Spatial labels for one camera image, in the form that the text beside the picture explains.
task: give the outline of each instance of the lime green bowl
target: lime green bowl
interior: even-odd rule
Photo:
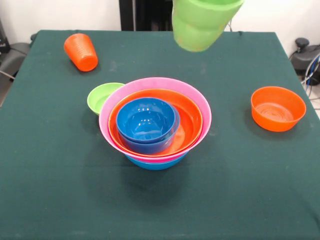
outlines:
[[[95,87],[88,95],[86,102],[89,108],[97,115],[100,114],[101,108],[107,98],[124,84],[119,82],[109,82]]]

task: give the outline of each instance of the bowl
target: bowl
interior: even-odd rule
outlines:
[[[169,156],[159,156],[159,157],[145,157],[139,156],[133,153],[128,153],[123,149],[119,148],[111,138],[111,135],[108,130],[108,120],[112,109],[116,106],[116,104],[121,101],[123,98],[127,97],[128,95],[146,89],[168,89],[179,92],[191,100],[195,102],[195,104],[199,107],[202,119],[203,119],[203,126],[200,133],[199,138],[195,141],[193,145],[184,149],[183,151],[177,152],[175,154],[171,154]],[[173,78],[167,77],[147,77],[138,79],[132,82],[127,83],[123,87],[116,90],[113,94],[111,94],[108,99],[105,101],[101,113],[99,116],[99,126],[101,133],[105,140],[116,150],[119,152],[128,155],[135,160],[147,162],[150,161],[151,163],[164,163],[174,160],[178,157],[181,157],[186,152],[190,151],[191,149],[195,148],[202,140],[206,137],[207,133],[209,132],[211,126],[212,114],[211,109],[208,101],[206,98],[193,86],[187,84],[186,82],[176,80]]]
[[[179,113],[176,109],[173,109],[173,110],[175,114],[175,121],[172,127],[172,131],[173,131],[172,134],[167,134],[163,140],[158,142],[152,142],[152,143],[134,142],[123,137],[121,134],[119,134],[119,138],[121,139],[123,146],[125,146],[128,149],[131,149],[134,153],[139,153],[139,154],[156,154],[169,148],[174,140],[175,134],[180,125]]]
[[[117,131],[116,115],[119,109],[125,105],[126,102],[142,97],[161,98],[173,105],[179,112],[180,126],[174,136],[173,143],[163,152],[146,155],[131,151],[126,147],[126,144]],[[127,96],[113,108],[108,121],[109,133],[114,143],[122,150],[142,157],[165,157],[183,151],[198,139],[202,126],[202,114],[194,101],[179,92],[158,88],[137,91]]]
[[[88,95],[86,102],[89,108],[97,115],[100,114],[101,108],[106,99],[115,90],[122,87],[124,84],[119,82],[109,82],[95,87]]]
[[[279,86],[265,86],[251,96],[253,120],[272,132],[293,128],[306,114],[306,104],[295,92]]]
[[[177,163],[179,163],[183,158],[184,156],[187,154],[187,152],[176,158],[176,159],[173,159],[169,162],[163,162],[163,163],[148,163],[148,162],[144,162],[144,161],[139,161],[139,160],[136,160],[134,158],[132,158],[131,156],[128,156],[128,155],[125,155],[133,164],[139,166],[140,168],[143,168],[143,169],[147,169],[147,170],[152,170],[152,171],[159,171],[159,170],[164,170],[164,169],[168,169],[168,168],[171,168],[172,166],[176,165]]]
[[[127,102],[116,116],[119,133],[131,142],[149,144],[162,141],[173,134],[176,114],[167,102],[142,97]]]

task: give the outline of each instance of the lime green cup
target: lime green cup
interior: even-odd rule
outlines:
[[[207,50],[224,32],[245,0],[173,0],[177,44],[190,52]]]

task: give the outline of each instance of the orange bowl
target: orange bowl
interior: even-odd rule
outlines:
[[[180,126],[174,136],[172,144],[164,151],[156,154],[140,154],[131,151],[120,137],[117,130],[117,114],[119,110],[128,102],[138,98],[158,98],[173,105],[180,115]],[[112,110],[108,129],[114,143],[122,150],[141,157],[165,157],[179,153],[191,146],[199,137],[203,125],[203,118],[198,106],[183,94],[168,89],[146,89],[137,91],[122,99]]]
[[[306,104],[295,92],[279,87],[265,86],[251,96],[254,121],[272,132],[285,132],[293,128],[306,114]]]

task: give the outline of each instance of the cup rim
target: cup rim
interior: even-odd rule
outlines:
[[[219,9],[219,10],[223,10],[223,9],[229,9],[229,8],[236,8],[238,6],[241,6],[245,0],[238,0],[237,2],[234,3],[229,3],[229,4],[216,4],[216,3],[208,3],[208,2],[202,2],[199,0],[189,0],[191,3],[198,5],[201,8],[206,8],[206,9]]]

